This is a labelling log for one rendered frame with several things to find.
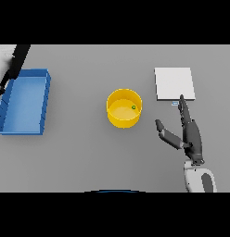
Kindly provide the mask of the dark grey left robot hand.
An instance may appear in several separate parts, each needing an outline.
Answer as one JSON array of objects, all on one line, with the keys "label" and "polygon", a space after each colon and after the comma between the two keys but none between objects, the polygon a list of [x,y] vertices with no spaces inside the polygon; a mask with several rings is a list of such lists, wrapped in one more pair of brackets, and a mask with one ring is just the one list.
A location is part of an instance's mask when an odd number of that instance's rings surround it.
[{"label": "dark grey left robot hand", "polygon": [[10,72],[7,71],[0,82],[0,96],[5,93],[6,83],[11,79]]}]

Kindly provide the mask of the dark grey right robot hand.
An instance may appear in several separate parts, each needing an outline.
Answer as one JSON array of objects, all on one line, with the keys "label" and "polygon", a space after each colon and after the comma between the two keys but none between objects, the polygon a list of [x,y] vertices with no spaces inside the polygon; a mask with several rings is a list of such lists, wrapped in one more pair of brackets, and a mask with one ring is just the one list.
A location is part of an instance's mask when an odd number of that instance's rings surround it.
[{"label": "dark grey right robot hand", "polygon": [[182,94],[180,95],[178,110],[181,116],[183,137],[180,138],[168,131],[162,122],[156,119],[155,124],[159,137],[173,148],[177,150],[183,149],[185,155],[193,162],[194,166],[203,165],[204,158],[200,131],[196,121],[190,116],[188,105]]}]

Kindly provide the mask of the yellow bowl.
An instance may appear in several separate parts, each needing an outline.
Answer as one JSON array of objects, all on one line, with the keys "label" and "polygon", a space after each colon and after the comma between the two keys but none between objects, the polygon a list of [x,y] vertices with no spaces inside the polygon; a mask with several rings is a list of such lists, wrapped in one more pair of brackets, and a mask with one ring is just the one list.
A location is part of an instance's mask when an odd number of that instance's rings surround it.
[{"label": "yellow bowl", "polygon": [[131,89],[117,89],[106,102],[109,122],[120,129],[131,128],[140,119],[143,101],[140,95]]}]

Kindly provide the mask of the blue plastic tray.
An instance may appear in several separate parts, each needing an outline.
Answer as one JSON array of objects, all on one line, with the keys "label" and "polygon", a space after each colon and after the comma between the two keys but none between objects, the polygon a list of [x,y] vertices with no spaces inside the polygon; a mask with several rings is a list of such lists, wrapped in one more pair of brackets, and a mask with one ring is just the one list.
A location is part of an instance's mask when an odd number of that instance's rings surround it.
[{"label": "blue plastic tray", "polygon": [[48,69],[23,69],[0,100],[0,134],[42,135],[51,77]]}]

